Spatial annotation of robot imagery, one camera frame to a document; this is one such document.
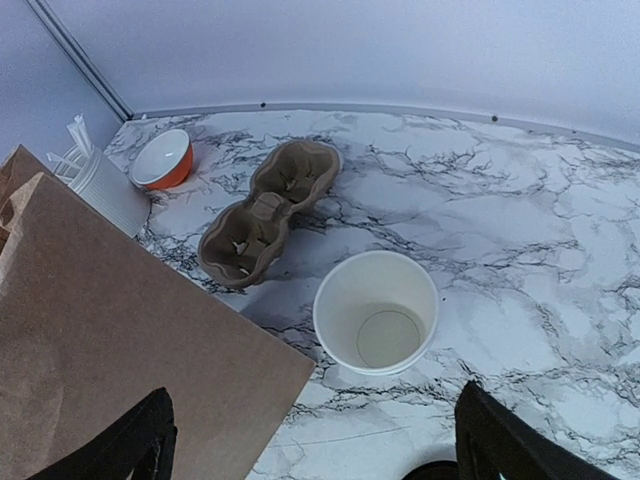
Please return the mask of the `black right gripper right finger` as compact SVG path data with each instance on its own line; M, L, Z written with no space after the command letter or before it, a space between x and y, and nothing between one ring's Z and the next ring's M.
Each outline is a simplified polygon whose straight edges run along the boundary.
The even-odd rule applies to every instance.
M482 387L469 381L455 405L461 479L610 479L546 439Z

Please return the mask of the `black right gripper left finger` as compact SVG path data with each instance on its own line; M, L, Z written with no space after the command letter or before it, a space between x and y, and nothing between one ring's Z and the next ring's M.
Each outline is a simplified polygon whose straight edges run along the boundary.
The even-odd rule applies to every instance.
M89 443L34 479L169 479L178 429L171 396L150 392Z

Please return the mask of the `brown paper bag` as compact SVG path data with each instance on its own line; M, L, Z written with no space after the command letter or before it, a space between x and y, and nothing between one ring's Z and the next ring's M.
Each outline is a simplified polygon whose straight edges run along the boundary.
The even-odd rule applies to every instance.
M136 404L176 479L244 479L314 364L158 260L26 148L1 169L1 475L80 456Z

